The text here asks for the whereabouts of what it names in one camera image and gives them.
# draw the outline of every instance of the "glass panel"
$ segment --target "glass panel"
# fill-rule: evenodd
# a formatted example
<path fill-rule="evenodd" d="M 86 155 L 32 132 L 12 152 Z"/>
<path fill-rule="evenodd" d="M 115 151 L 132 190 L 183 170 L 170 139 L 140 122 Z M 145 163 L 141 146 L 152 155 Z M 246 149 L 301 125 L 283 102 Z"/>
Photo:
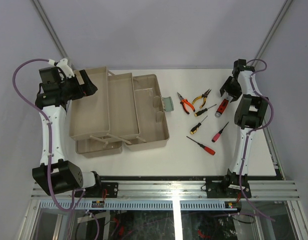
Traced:
<path fill-rule="evenodd" d="M 185 240 L 296 240 L 286 203 L 257 202 L 256 207 L 275 219 L 248 215 L 220 216 L 221 211 L 182 211 L 183 239 Z M 243 201 L 238 204 L 240 213 L 254 213 Z"/>
<path fill-rule="evenodd" d="M 98 219 L 100 226 L 98 240 L 175 239 L 173 211 L 93 210 L 91 212 Z M 62 221 L 58 231 L 59 237 L 55 238 L 59 214 L 62 214 Z M 56 209 L 43 209 L 32 239 L 66 240 L 68 233 L 71 240 L 94 240 L 97 234 L 96 221 L 87 215 L 86 211 L 76 210 L 69 225 L 68 213 Z"/>

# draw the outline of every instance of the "tool box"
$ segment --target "tool box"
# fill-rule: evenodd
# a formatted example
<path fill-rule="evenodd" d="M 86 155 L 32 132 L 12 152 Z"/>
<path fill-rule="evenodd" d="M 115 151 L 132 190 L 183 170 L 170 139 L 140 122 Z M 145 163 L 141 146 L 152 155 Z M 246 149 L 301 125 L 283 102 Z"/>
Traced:
<path fill-rule="evenodd" d="M 74 72 L 79 81 L 78 71 Z M 70 137 L 76 152 L 93 158 L 164 147 L 169 139 L 165 112 L 174 110 L 163 98 L 154 74 L 114 75 L 106 67 L 86 69 L 98 91 L 72 102 Z"/>

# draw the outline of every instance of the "red-handled pliers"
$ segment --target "red-handled pliers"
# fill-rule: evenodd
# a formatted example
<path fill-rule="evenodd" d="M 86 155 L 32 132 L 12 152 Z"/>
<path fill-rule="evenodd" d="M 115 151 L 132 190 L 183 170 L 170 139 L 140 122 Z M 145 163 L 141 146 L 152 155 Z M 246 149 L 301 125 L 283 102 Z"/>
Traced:
<path fill-rule="evenodd" d="M 189 111 L 188 111 L 187 108 L 186 108 L 186 104 L 187 104 L 187 105 L 189 105 L 189 107 L 193 110 L 193 112 L 195 112 L 194 106 L 193 106 L 189 101 L 187 101 L 187 99 L 184 99 L 184 98 L 182 97 L 181 94 L 179 94 L 179 93 L 177 93 L 177 94 L 178 94 L 178 97 L 179 97 L 179 99 L 180 99 L 180 104 L 182 104 L 184 111 L 185 111 L 187 114 L 189 114 Z"/>

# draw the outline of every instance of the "white cable clip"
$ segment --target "white cable clip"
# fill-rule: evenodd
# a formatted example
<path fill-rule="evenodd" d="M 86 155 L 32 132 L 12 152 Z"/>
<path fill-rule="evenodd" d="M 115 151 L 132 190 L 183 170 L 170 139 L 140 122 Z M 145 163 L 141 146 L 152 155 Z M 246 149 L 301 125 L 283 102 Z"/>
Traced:
<path fill-rule="evenodd" d="M 48 124 L 53 124 L 53 122 L 52 121 L 49 121 L 49 120 L 46 120 L 46 125 L 48 125 Z"/>
<path fill-rule="evenodd" d="M 55 66 L 55 60 L 49 59 L 48 64 L 51 66 Z"/>

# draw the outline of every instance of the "white wall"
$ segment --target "white wall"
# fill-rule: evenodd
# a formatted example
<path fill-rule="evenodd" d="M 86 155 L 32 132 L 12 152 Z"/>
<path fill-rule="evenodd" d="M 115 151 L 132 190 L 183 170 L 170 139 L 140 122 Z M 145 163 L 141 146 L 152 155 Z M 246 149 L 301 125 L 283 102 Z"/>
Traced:
<path fill-rule="evenodd" d="M 270 129 L 308 218 L 308 0 L 294 1 L 263 59 L 258 87 L 275 108 Z"/>
<path fill-rule="evenodd" d="M 41 0 L 78 68 L 232 68 L 284 0 Z"/>
<path fill-rule="evenodd" d="M 16 237 L 33 187 L 31 170 L 42 152 L 40 117 L 16 95 L 14 70 L 33 58 L 59 59 L 29 0 L 0 0 L 0 240 Z M 21 92 L 35 100 L 41 81 L 33 63 L 21 70 Z"/>

